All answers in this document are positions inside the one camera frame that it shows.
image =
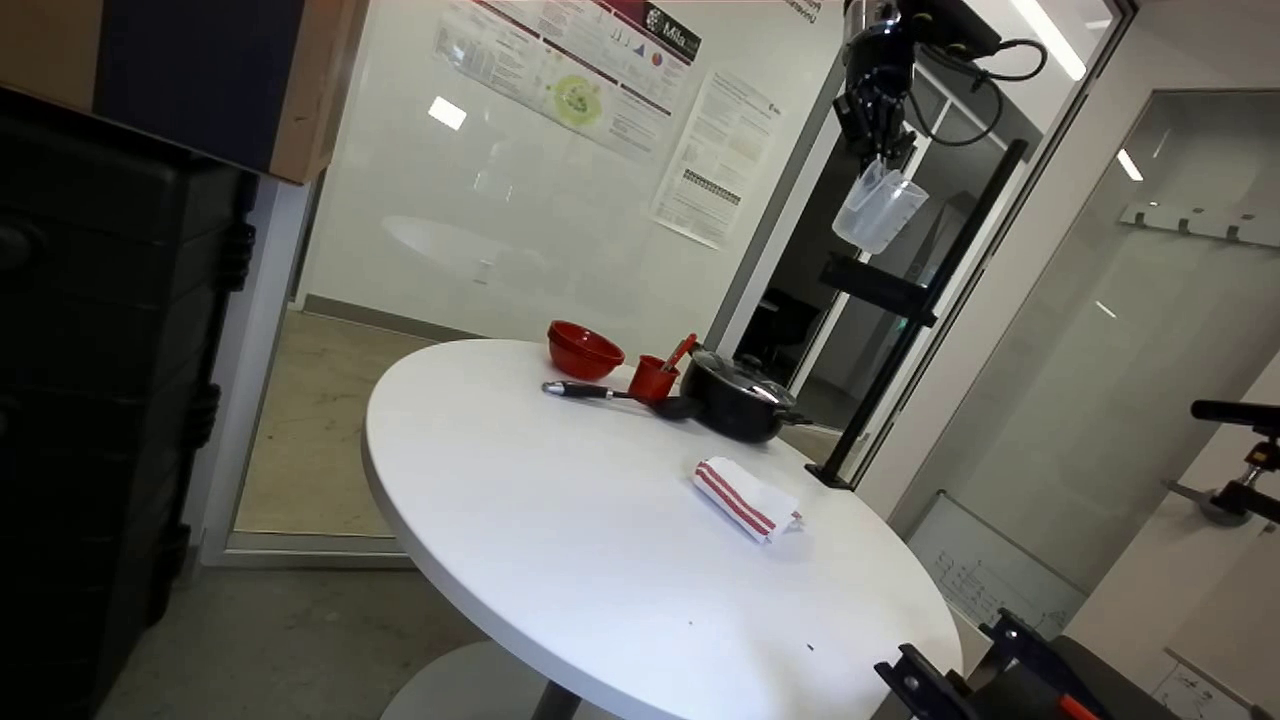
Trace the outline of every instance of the black cable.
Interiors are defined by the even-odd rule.
[[[1004,78],[1004,73],[989,73],[989,70],[977,70],[972,57],[962,57],[956,47],[944,47],[944,43],[919,43],[929,57],[935,57],[941,65],[956,70],[956,73],[967,73],[967,78],[986,78],[986,79],[998,79],[998,83],[1026,83],[1032,78],[1043,73],[1049,65],[1049,47],[1032,36],[1016,36],[1016,42],[1004,42],[991,57],[1010,54],[1010,47],[1038,47],[1038,70],[1029,73],[1016,73],[1016,78]]]
[[[1041,78],[1043,65],[1049,65],[1049,47],[1043,47],[1041,42],[1029,42],[1029,36],[1004,42],[998,54],[1010,54],[1010,47],[1038,47],[1041,60],[1038,60],[1029,73],[1021,73],[1021,78],[1004,78],[1004,73],[977,70],[967,57],[956,57],[951,47],[923,43],[929,57],[935,57],[941,65],[972,78],[972,92],[991,89],[991,92],[998,92],[998,113],[991,113],[991,121],[989,121],[977,137],[947,140],[947,137],[935,137],[935,131],[923,124],[923,113],[919,113],[919,102],[918,102],[918,83],[913,83],[913,89],[908,89],[908,103],[913,103],[913,113],[918,113],[918,121],[919,121],[919,137],[929,137],[929,140],[941,146],[941,149],[967,149],[967,146],[989,140],[989,137],[999,129],[1004,103],[1010,103],[1004,92],[998,89],[998,79],[999,79],[999,83],[1026,83],[1026,79]]]

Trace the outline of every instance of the table top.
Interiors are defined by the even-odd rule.
[[[871,716],[902,646],[962,667],[929,574],[801,453],[550,376],[535,345],[437,345],[381,376],[366,429],[402,543],[514,655],[619,716],[734,720]],[[690,480],[709,458],[795,496],[803,530],[747,542]]]

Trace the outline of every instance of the poster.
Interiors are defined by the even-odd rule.
[[[678,149],[657,221],[723,247],[777,140],[779,110],[754,83],[713,73]]]
[[[657,156],[701,36],[647,0],[449,0],[437,47],[569,131]]]

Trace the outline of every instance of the floor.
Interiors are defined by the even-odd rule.
[[[473,640],[421,574],[205,568],[101,720],[375,720],[417,667]]]
[[[439,339],[454,336],[287,313],[237,531],[387,535],[359,458],[366,400],[387,363]]]

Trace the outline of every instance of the whiteboard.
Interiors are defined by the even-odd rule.
[[[663,98],[668,124],[643,124],[663,129],[647,152],[577,131],[462,73],[439,54],[454,5],[370,7],[306,295],[525,339],[569,317],[627,358],[705,332],[841,54],[841,5],[819,5],[815,26],[785,0],[660,5],[701,36],[701,54]],[[779,117],[723,239],[695,243],[657,221],[657,197],[713,73],[770,98]],[[463,124],[432,121],[437,102]]]

